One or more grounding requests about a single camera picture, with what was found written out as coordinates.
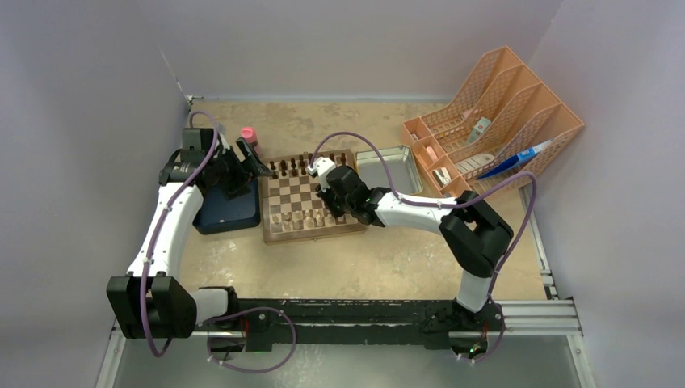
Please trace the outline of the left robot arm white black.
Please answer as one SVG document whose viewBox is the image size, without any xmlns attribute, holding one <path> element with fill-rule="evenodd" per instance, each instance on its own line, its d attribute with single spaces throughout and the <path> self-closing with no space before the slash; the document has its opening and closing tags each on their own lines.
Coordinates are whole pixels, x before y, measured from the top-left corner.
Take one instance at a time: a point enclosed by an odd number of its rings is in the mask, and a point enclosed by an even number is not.
<svg viewBox="0 0 685 388">
<path fill-rule="evenodd" d="M 113 276 L 106 294 L 128 339 L 187 338 L 210 320 L 222 331 L 241 319 L 231 286 L 190 293 L 177 279 L 187 236 L 244 229 L 259 223 L 258 178 L 274 173 L 259 158 L 254 135 L 242 132 L 234 145 L 211 128 L 185 128 L 182 145 L 158 176 L 153 220 L 136 258 L 123 276 Z"/>
</svg>

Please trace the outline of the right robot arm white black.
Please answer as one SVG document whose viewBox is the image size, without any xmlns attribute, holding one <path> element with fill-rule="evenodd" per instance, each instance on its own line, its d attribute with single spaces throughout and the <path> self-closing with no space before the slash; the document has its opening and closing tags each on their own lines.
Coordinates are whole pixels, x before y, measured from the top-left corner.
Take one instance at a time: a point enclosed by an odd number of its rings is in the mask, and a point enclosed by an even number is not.
<svg viewBox="0 0 685 388">
<path fill-rule="evenodd" d="M 369 188 L 356 171 L 319 159 L 306 171 L 317 179 L 317 196 L 339 218 L 350 215 L 366 226 L 402 226 L 444 238 L 463 273 L 453 317 L 465 329 L 485 318 L 495 268 L 514 237 L 511 227 L 477 194 L 426 198 Z"/>
</svg>

